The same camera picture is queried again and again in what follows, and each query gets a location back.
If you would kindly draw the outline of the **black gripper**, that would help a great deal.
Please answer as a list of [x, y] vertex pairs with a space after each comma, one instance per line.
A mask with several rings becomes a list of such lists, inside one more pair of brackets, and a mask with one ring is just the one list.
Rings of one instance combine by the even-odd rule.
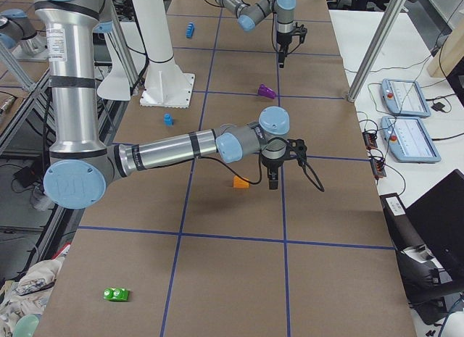
[[278, 189], [278, 181], [279, 181], [278, 171], [279, 171], [279, 168], [285, 162], [285, 159], [283, 159], [282, 157], [277, 158], [277, 159], [270, 159], [268, 157], [262, 156], [261, 161], [262, 161], [262, 164], [267, 169], [269, 189], [270, 190]]
[[276, 42], [278, 44], [278, 66], [283, 67], [283, 61], [287, 57], [289, 45], [292, 42], [292, 34], [277, 32]]

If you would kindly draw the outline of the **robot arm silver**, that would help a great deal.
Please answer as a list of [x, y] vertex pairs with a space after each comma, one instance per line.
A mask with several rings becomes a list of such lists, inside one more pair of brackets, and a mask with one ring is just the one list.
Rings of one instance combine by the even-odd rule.
[[[267, 168], [269, 188], [278, 187], [278, 168], [289, 159], [289, 114], [279, 107], [264, 109], [257, 122], [243, 127], [221, 125], [146, 144], [107, 146], [97, 129], [93, 32], [110, 26], [111, 0], [35, 0], [36, 14], [46, 26], [56, 141], [49, 149], [51, 165], [43, 186], [46, 195], [68, 209], [85, 209], [100, 200], [107, 186], [132, 172], [206, 158], [218, 152], [226, 163], [258, 153]], [[251, 31], [276, 14], [279, 66], [297, 28], [297, 0], [215, 0]], [[176, 64], [163, 0], [132, 0], [148, 70], [142, 105], [188, 107], [194, 74]]]
[[291, 53], [290, 44], [294, 36], [299, 44], [305, 42], [307, 29], [294, 19], [297, 0], [259, 0], [247, 5], [242, 0], [215, 0], [216, 3], [234, 14], [245, 32], [250, 32], [270, 14], [275, 16], [276, 43], [278, 44], [278, 66], [284, 68], [285, 59]]

